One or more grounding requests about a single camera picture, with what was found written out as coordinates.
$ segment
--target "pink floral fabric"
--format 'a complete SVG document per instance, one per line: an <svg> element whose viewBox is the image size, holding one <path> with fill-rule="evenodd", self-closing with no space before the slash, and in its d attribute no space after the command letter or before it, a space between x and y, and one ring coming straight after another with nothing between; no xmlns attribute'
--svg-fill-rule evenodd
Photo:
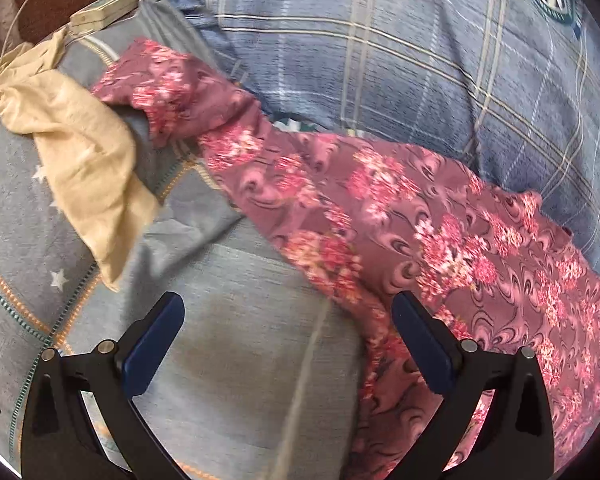
<svg viewBox="0 0 600 480"><path fill-rule="evenodd" d="M145 110L157 146L193 137L225 193L285 258L352 315L368 359L348 479L382 479L440 403L391 326L411 290L457 338L539 356L556 468L600 417L600 278L571 234L514 194L409 144L275 129L200 60L139 40L94 94ZM449 467L467 457L491 394Z"/></svg>

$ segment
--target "star pattern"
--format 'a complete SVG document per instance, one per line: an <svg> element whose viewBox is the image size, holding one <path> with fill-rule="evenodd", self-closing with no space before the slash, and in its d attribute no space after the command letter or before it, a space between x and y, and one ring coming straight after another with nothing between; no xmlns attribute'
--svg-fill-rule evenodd
<svg viewBox="0 0 600 480"><path fill-rule="evenodd" d="M276 121L273 124L277 129L282 130L283 132L299 132L302 126L300 121L295 121L291 118L286 120L286 123L282 121Z"/></svg>
<svg viewBox="0 0 600 480"><path fill-rule="evenodd" d="M36 164L36 173L34 173L31 178L36 178L38 182L42 183L42 181L46 179L45 167Z"/></svg>
<svg viewBox="0 0 600 480"><path fill-rule="evenodd" d="M51 277L51 286L58 288L62 292L64 284L69 281L64 277L64 269L60 269L58 272L51 272Z"/></svg>

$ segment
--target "yellow cloth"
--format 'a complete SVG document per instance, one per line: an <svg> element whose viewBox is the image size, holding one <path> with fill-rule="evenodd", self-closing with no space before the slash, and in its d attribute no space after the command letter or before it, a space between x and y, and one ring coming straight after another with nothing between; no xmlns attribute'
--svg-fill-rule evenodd
<svg viewBox="0 0 600 480"><path fill-rule="evenodd" d="M129 251L158 211L134 173L136 147L126 124L73 79L55 70L64 30L0 61L0 119L33 134L59 208L93 253L112 290Z"/></svg>

